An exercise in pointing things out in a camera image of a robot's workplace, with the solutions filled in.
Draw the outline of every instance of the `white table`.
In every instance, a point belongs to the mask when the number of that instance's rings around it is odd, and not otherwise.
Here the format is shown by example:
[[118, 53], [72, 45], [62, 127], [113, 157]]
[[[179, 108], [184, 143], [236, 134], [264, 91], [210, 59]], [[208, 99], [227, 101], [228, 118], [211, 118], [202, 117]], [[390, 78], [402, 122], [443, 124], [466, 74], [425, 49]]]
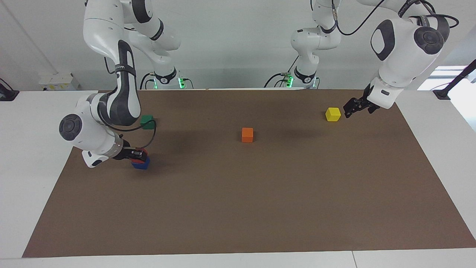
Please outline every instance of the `white table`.
[[[58, 124], [90, 93], [21, 92], [0, 103], [0, 267], [476, 267], [476, 248], [20, 259], [71, 152]], [[475, 235], [476, 133], [451, 102], [431, 92], [405, 91], [397, 104]]]

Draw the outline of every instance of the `brown mat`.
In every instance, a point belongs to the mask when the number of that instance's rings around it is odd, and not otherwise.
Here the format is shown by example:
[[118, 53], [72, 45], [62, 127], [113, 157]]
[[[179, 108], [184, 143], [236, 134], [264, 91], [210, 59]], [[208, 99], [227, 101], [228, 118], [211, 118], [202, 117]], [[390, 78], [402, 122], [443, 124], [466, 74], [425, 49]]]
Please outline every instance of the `brown mat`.
[[23, 256], [476, 247], [396, 105], [325, 120], [360, 94], [141, 92], [149, 170], [74, 149]]

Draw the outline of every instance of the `yellow cube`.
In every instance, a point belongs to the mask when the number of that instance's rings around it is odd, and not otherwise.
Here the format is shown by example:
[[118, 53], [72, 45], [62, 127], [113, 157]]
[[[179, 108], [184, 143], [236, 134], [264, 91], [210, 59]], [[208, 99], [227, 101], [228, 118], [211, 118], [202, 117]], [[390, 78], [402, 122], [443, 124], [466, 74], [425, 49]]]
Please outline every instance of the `yellow cube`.
[[337, 122], [337, 121], [339, 121], [340, 116], [341, 116], [341, 114], [340, 114], [339, 108], [331, 107], [331, 108], [327, 109], [327, 112], [326, 112], [327, 121]]

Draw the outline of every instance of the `green cube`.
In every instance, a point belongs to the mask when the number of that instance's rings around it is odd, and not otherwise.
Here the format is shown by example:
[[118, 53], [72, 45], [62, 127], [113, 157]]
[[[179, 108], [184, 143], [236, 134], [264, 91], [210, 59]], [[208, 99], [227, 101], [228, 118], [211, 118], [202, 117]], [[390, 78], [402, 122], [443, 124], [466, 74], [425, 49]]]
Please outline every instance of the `green cube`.
[[[142, 118], [140, 119], [140, 125], [145, 125], [148, 121], [154, 119], [152, 115], [143, 115]], [[143, 127], [143, 129], [154, 129], [154, 122], [149, 122], [146, 126]]]

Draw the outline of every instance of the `colored block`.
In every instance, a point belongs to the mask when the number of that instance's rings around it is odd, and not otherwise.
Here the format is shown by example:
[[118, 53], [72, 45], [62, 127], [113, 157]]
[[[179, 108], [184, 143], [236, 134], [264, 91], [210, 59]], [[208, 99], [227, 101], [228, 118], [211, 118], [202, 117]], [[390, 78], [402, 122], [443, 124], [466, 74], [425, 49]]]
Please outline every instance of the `colored block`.
[[132, 164], [132, 166], [133, 166], [135, 169], [144, 169], [144, 170], [146, 170], [146, 169], [148, 169], [148, 167], [149, 167], [150, 158], [147, 157], [147, 160], [146, 160], [145, 163], [143, 163], [143, 164], [134, 163], [134, 162], [132, 162], [131, 164]]
[[241, 142], [243, 143], [253, 142], [253, 128], [244, 127], [241, 129]]
[[[154, 119], [154, 117], [152, 115], [143, 115], [140, 119], [140, 125], [144, 125], [145, 123], [147, 123], [148, 121]], [[143, 129], [154, 129], [154, 122], [150, 122], [148, 123], [146, 126], [144, 126]]]
[[327, 118], [327, 121], [329, 122], [337, 122], [339, 121], [340, 119], [340, 110], [339, 108], [329, 108], [327, 109], [327, 112], [326, 112], [326, 118]]

